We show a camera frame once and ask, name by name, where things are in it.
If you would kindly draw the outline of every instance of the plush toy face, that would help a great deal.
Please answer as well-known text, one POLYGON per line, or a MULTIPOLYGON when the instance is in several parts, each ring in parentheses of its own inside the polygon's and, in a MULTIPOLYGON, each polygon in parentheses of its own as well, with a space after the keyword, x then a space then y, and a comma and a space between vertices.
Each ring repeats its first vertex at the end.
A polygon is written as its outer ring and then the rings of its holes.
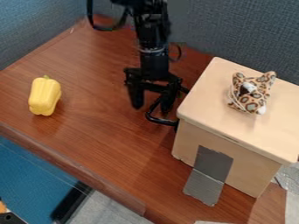
POLYGON ((242 73, 235 73, 228 94, 228 105, 251 114, 265 114, 267 98, 270 97, 275 78, 275 72, 267 72, 261 77, 246 77, 242 73))

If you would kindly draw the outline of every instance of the black cable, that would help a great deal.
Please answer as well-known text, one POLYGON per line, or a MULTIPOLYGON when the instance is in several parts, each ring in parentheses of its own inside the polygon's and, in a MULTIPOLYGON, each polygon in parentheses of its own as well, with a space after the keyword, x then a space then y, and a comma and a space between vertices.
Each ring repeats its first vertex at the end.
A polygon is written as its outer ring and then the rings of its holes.
POLYGON ((93 28, 97 31, 112 32, 121 29, 126 24, 129 13, 129 8, 125 8, 121 19, 116 24, 112 24, 111 26, 94 24, 94 0, 87 0, 87 17, 90 25, 93 26, 93 28))
POLYGON ((182 58, 182 48, 180 45, 176 44, 176 43, 171 43, 172 45, 177 47, 177 57, 175 59, 170 57, 170 61, 171 62, 178 62, 181 58, 182 58))

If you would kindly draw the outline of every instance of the plush toy ear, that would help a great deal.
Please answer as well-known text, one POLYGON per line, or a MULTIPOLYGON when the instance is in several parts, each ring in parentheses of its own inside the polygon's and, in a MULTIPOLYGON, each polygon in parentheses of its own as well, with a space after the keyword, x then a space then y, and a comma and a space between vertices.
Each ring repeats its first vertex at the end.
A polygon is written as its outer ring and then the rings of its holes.
POLYGON ((267 86, 267 90, 269 91, 271 89, 271 87, 273 86, 275 79, 276 79, 276 72, 270 71, 267 72, 265 74, 263 74, 265 76, 265 84, 267 86))
POLYGON ((256 81, 260 82, 260 92, 265 95, 267 99, 270 96, 270 89, 273 86, 276 78, 276 73, 273 71, 264 73, 260 78, 257 78, 256 81))
POLYGON ((237 85, 244 81, 245 75, 243 73, 235 73, 233 75, 233 84, 237 85))

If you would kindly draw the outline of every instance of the wooden tabletop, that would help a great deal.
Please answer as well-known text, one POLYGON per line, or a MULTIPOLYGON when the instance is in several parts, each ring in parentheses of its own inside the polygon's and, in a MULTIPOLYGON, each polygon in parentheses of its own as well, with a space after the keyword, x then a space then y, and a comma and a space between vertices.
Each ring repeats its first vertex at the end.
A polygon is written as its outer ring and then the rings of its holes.
POLYGON ((299 156, 299 87, 276 79, 266 114, 246 114, 227 106, 227 92, 236 72, 246 77, 262 75, 214 58, 178 108, 178 116, 278 163, 295 163, 299 156))
MULTIPOLYGON (((144 117, 157 95, 147 93, 135 110, 123 85, 122 69, 138 65, 135 34, 87 24, 68 32, 0 72, 2 135, 140 213, 145 205, 155 223, 284 223, 286 193, 278 185, 258 200, 225 185, 215 207, 184 195, 191 167, 170 154, 173 128, 144 117), (27 103, 32 80, 44 74, 63 91, 50 117, 33 115, 27 103)), ((210 60, 186 47, 171 71, 190 88, 210 60)))

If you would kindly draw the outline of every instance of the bell pepper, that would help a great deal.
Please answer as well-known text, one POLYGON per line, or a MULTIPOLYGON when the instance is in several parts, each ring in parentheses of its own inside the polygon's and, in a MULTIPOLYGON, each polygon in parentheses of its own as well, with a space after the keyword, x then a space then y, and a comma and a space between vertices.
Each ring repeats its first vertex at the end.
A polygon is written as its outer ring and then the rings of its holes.
POLYGON ((28 100, 29 110, 35 115, 50 116, 61 97, 61 86, 49 76, 35 79, 28 100))

